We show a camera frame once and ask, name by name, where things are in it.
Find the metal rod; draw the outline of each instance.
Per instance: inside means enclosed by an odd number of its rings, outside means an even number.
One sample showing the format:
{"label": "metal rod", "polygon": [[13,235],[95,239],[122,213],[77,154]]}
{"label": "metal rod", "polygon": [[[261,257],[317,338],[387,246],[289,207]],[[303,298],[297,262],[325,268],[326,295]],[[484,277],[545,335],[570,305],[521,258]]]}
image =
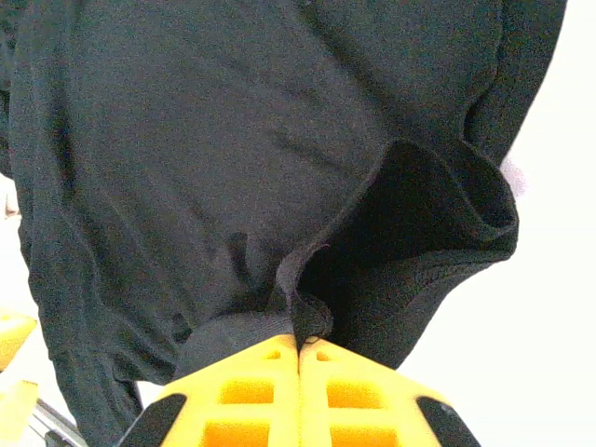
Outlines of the metal rod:
{"label": "metal rod", "polygon": [[73,447],[88,447],[76,427],[41,399],[38,399],[35,405],[34,417]]}

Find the black garment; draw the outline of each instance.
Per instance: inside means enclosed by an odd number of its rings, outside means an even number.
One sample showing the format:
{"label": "black garment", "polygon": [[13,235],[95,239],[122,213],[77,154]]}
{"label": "black garment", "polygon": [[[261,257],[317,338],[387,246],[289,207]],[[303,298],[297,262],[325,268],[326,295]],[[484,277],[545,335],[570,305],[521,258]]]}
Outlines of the black garment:
{"label": "black garment", "polygon": [[138,414],[134,381],[276,333],[397,368],[515,250],[498,167],[564,0],[10,5],[0,168],[92,446]]}

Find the square hole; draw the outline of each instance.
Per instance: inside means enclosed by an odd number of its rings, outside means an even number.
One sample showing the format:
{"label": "square hole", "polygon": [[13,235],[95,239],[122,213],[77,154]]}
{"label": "square hole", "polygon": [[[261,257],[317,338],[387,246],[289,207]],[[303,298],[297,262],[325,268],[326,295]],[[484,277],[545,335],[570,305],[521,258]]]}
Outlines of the square hole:
{"label": "square hole", "polygon": [[332,426],[332,447],[399,447],[392,428]]}
{"label": "square hole", "polygon": [[330,408],[385,408],[381,388],[371,382],[330,380],[327,384]]}
{"label": "square hole", "polygon": [[208,421],[201,447],[267,447],[269,428],[265,421]]}
{"label": "square hole", "polygon": [[218,403],[273,403],[272,380],[238,378],[222,386]]}

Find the black fabric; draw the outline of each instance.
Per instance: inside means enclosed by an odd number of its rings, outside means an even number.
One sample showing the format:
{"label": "black fabric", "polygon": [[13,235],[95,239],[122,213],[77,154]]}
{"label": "black fabric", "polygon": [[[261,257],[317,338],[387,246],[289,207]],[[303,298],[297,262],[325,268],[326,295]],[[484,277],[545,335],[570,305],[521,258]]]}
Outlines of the black fabric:
{"label": "black fabric", "polygon": [[2,4],[0,170],[89,445],[166,384],[322,336],[397,368],[515,251],[498,168],[564,0]]}

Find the white background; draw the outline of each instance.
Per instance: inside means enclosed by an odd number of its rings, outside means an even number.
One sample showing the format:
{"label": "white background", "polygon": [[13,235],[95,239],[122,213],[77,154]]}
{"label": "white background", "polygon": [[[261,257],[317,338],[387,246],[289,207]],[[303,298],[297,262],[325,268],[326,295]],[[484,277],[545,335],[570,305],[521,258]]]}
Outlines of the white background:
{"label": "white background", "polygon": [[[569,0],[549,73],[509,154],[527,183],[517,252],[453,291],[400,368],[446,396],[483,447],[596,446],[594,18],[596,0]],[[2,197],[0,189],[0,208]],[[0,305],[36,317],[18,225],[0,217]],[[53,374],[37,328],[0,374],[0,390],[32,380],[71,417]],[[158,389],[142,384],[143,399]],[[37,445],[27,436],[23,446]]]}

